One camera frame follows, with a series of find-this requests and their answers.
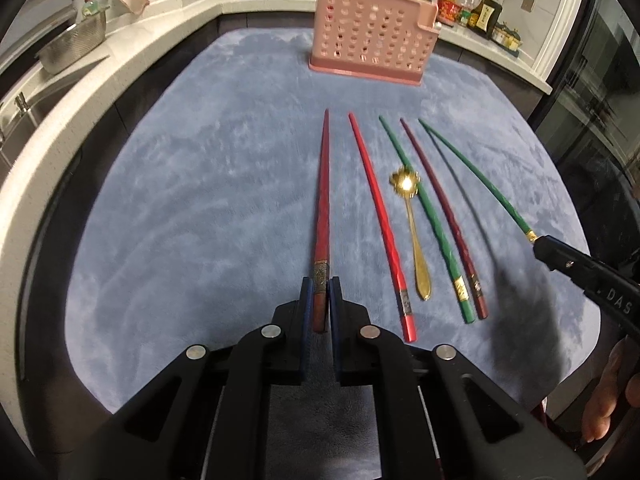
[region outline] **basket base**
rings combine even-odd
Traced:
[[[312,58],[309,59],[309,68],[311,70],[314,70],[315,72],[323,72],[326,74],[350,75],[353,77],[361,77],[364,79],[375,79],[377,81],[387,81],[389,83],[400,83],[400,84],[411,85],[411,86],[420,86],[420,82],[422,81],[422,74],[420,74],[420,79],[411,80],[411,79],[405,79],[401,77],[393,77],[393,76],[386,76],[386,75],[380,75],[380,74],[370,74],[366,72],[353,72],[351,70],[342,70],[340,68],[328,68],[324,66],[314,65]]]

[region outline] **dish soap bottle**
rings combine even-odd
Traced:
[[[502,6],[498,1],[499,0],[485,0],[482,3],[480,16],[473,29],[474,32],[477,32],[487,40],[491,39],[495,24],[498,23],[498,18],[502,12]]]
[[[469,16],[471,16],[472,10],[474,10],[474,7],[478,4],[478,0],[458,0],[458,4],[462,7],[458,20],[460,21],[460,25],[466,27]]]
[[[100,5],[95,0],[84,0],[84,5],[82,6],[82,19],[88,18],[89,16],[93,16],[94,14],[98,14],[100,12]]]
[[[480,18],[480,13],[482,12],[482,6],[484,6],[484,3],[486,1],[487,0],[481,0],[480,3],[476,6],[476,8],[471,11],[471,15],[469,16],[468,22],[466,24],[468,28],[474,28],[476,26],[476,23]]]

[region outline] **spoon handle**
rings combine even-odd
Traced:
[[[411,240],[414,244],[415,286],[418,289],[418,295],[420,295],[423,300],[428,300],[431,295],[431,278],[429,276],[427,262],[424,260],[424,255],[420,248],[418,233],[415,229],[414,210],[412,209],[411,202],[409,202],[409,200],[409,198],[405,198],[404,204],[406,205],[406,213],[409,217]]]

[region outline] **white countertop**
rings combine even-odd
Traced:
[[[0,124],[15,114],[19,91],[26,98],[62,83],[78,70],[88,71],[44,119],[25,146],[0,189],[0,402],[14,427],[28,443],[16,372],[19,298],[33,240],[60,178],[82,142],[116,99],[156,60],[188,35],[220,14],[256,10],[313,12],[316,0],[162,0],[141,19],[130,15],[118,23],[107,40],[57,76],[37,64],[4,97]],[[522,62],[514,60],[466,30],[442,31],[442,40],[483,56],[537,88],[550,88]]]

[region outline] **green chopstick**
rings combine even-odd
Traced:
[[[538,238],[536,236],[535,232],[533,232],[531,227],[529,227],[529,224],[527,224],[525,222],[524,218],[519,215],[519,213],[516,211],[516,209],[513,207],[513,205],[511,205],[511,202],[509,202],[504,197],[504,195],[502,193],[500,193],[500,191],[498,191],[497,187],[495,187],[494,184],[492,184],[492,182],[487,177],[485,177],[484,174],[482,174],[482,172],[480,170],[478,170],[478,168],[476,168],[475,165],[468,158],[466,158],[466,156],[464,156],[462,153],[460,153],[453,144],[451,144],[447,139],[445,139],[436,130],[431,128],[422,119],[418,119],[418,121],[420,121],[420,124],[422,125],[422,127],[425,129],[425,131],[428,134],[435,135],[436,137],[438,137],[440,139],[440,142],[442,142],[447,148],[449,148],[453,153],[455,153],[455,155],[462,162],[464,162],[466,167],[468,167],[473,172],[473,174],[480,179],[480,181],[486,186],[486,188],[489,191],[491,191],[492,195],[495,196],[498,199],[498,202],[500,202],[500,204],[502,204],[502,207],[507,210],[507,213],[509,213],[511,218],[513,218],[513,220],[516,222],[516,224],[518,224],[518,227],[522,230],[522,232],[525,234],[525,236],[529,239],[529,242],[531,242],[531,243],[535,242],[536,239]]]
[[[400,146],[396,134],[393,133],[393,130],[387,124],[385,118],[382,115],[378,116],[378,118],[380,119],[380,122],[382,123],[382,126],[386,131],[386,134],[389,136],[391,143],[396,149],[396,152],[398,153],[398,156],[402,161],[402,165],[409,171],[415,171],[406,154],[404,153],[402,146]],[[465,323],[473,323],[476,320],[476,314],[469,304],[469,294],[466,291],[465,280],[462,277],[462,274],[460,274],[456,257],[453,255],[453,250],[451,249],[451,245],[449,245],[447,235],[442,229],[442,224],[440,224],[440,221],[438,220],[436,210],[433,208],[429,197],[427,197],[427,192],[424,190],[424,186],[421,182],[418,183],[418,198],[420,199],[422,207],[424,208],[424,212],[427,214],[427,218],[431,223],[433,234],[435,235],[436,239],[438,240],[438,244],[440,245],[440,252],[442,253],[442,257],[447,264],[447,270],[449,271],[451,283],[456,289],[456,296],[458,298],[458,303],[460,304],[462,317],[465,319]]]

